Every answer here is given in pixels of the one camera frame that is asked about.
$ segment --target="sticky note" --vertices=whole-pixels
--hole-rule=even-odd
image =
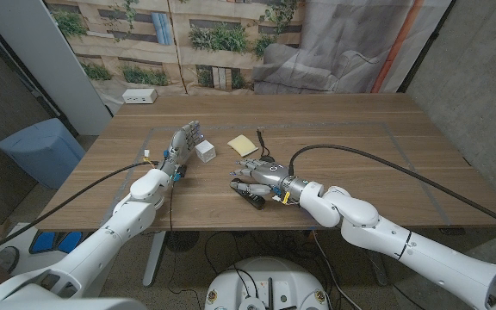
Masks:
[[[227,144],[244,157],[257,150],[257,147],[243,134],[227,142]]]

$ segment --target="white robot body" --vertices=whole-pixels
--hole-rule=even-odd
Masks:
[[[250,274],[254,281],[241,270]],[[244,280],[248,292],[240,277]],[[328,309],[326,298],[319,280],[300,265],[279,257],[251,257],[236,263],[214,279],[206,294],[204,308],[265,310],[266,307],[296,307],[324,310]]]

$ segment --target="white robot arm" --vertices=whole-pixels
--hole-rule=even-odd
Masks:
[[[322,226],[335,227],[342,221],[342,236],[349,243],[399,260],[474,309],[496,305],[495,264],[468,257],[396,225],[345,189],[332,186],[325,192],[323,185],[289,176],[287,169],[276,163],[245,159],[239,164],[245,169],[233,175],[250,176],[260,184],[231,183],[235,189],[261,192],[260,186],[268,186],[268,192],[283,195],[280,200],[284,203],[298,202]]]
[[[120,248],[152,224],[164,203],[163,193],[173,180],[183,176],[182,164],[201,139],[198,121],[177,131],[159,164],[164,170],[150,169],[135,181],[130,193],[116,205],[112,217],[61,261],[2,283],[0,301],[29,301],[33,296],[36,300],[84,296]]]

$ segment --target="blue trash can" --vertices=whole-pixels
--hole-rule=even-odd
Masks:
[[[0,149],[31,177],[50,189],[58,189],[85,154],[68,129],[53,118],[13,133]]]

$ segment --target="white outlet box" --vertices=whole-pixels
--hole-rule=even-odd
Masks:
[[[126,90],[121,96],[126,103],[154,103],[158,95],[154,89],[137,89]]]

